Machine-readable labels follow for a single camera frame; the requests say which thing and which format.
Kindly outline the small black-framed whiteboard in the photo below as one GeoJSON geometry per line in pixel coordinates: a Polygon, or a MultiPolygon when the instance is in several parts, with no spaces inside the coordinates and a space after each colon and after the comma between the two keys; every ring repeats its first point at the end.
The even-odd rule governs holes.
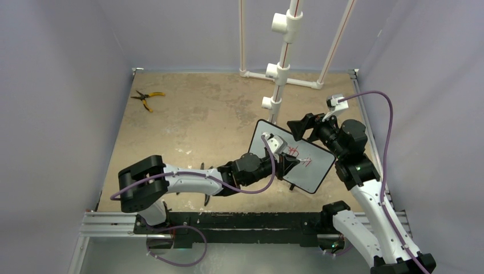
{"type": "Polygon", "coordinates": [[[288,146],[284,153],[295,156],[297,159],[312,160],[309,164],[299,163],[284,176],[283,180],[309,194],[314,194],[335,163],[335,156],[328,150],[304,139],[294,141],[290,131],[260,119],[256,123],[248,150],[260,158],[265,156],[261,139],[264,132],[279,135],[287,142],[288,146]]]}

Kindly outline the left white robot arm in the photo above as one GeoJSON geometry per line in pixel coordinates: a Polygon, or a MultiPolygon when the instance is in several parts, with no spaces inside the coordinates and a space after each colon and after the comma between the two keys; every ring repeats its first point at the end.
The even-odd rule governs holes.
{"type": "Polygon", "coordinates": [[[282,179],[300,160],[286,153],[263,158],[245,153],[241,158],[207,170],[178,168],[163,163],[160,155],[145,158],[118,173],[120,190],[110,199],[119,201],[122,212],[136,212],[155,232],[164,233],[170,218],[161,197],[171,193],[201,193],[230,196],[247,193],[244,189],[264,178],[282,179]]]}

